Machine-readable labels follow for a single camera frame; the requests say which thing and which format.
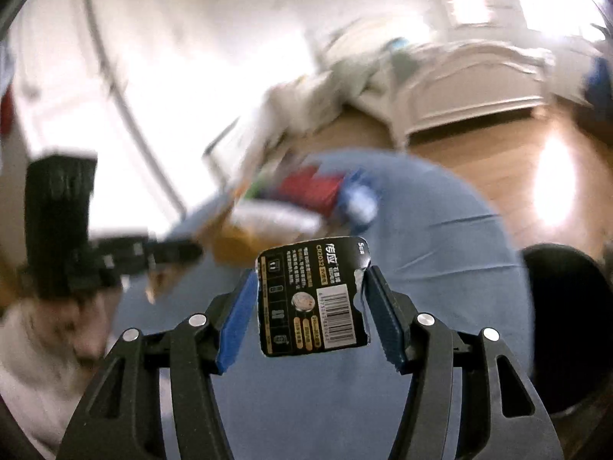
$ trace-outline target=blue tablecloth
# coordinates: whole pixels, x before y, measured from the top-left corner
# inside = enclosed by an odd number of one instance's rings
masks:
[[[381,205],[364,238],[373,264],[393,290],[408,294],[419,310],[450,328],[477,333],[495,327],[529,369],[533,309],[525,271],[500,217],[469,185],[440,167],[388,152],[347,150],[312,158],[321,161],[323,171],[361,167],[373,176]],[[214,206],[204,207],[175,232],[196,228]],[[143,282],[137,283],[120,304],[115,332],[131,326],[144,332],[173,328],[206,309],[213,296],[232,290],[239,274],[206,258],[155,306],[146,301]],[[254,310],[238,361],[213,379],[237,460],[387,458],[410,377],[387,363],[370,313],[367,319],[372,333],[367,347],[271,359],[259,348]],[[174,460],[179,455],[171,445],[168,382],[163,381],[164,433]],[[450,422],[450,455],[457,424],[457,417]]]

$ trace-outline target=blue gripper pad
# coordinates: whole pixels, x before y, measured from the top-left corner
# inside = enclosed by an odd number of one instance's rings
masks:
[[[397,371],[402,371],[408,362],[405,355],[405,335],[388,300],[386,291],[389,292],[389,287],[376,266],[369,268],[365,276],[366,300],[375,321],[385,358]]]
[[[243,284],[243,288],[220,331],[220,350],[215,361],[220,375],[225,373],[236,361],[256,302],[257,275],[255,271],[252,271]]]

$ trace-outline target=wooden floor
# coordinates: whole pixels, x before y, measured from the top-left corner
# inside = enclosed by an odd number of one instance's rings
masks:
[[[548,119],[524,111],[434,128],[413,135],[409,153],[470,182],[503,216],[517,248],[557,242],[599,259],[613,236],[613,149],[579,130],[571,110],[558,105]],[[384,125],[351,108],[293,145],[305,153],[392,147]]]

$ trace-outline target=battery package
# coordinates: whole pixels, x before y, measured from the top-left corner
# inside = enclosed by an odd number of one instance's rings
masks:
[[[370,253],[361,237],[322,238],[264,251],[257,258],[260,343],[266,356],[366,346],[353,300]]]

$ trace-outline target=red object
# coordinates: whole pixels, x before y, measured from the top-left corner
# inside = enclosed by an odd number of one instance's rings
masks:
[[[317,166],[306,166],[291,173],[276,188],[275,198],[329,218],[336,207],[344,175],[316,176],[317,170]]]
[[[11,86],[8,87],[6,94],[0,101],[0,137],[6,138],[13,127],[13,118],[15,112],[13,110],[13,91]]]

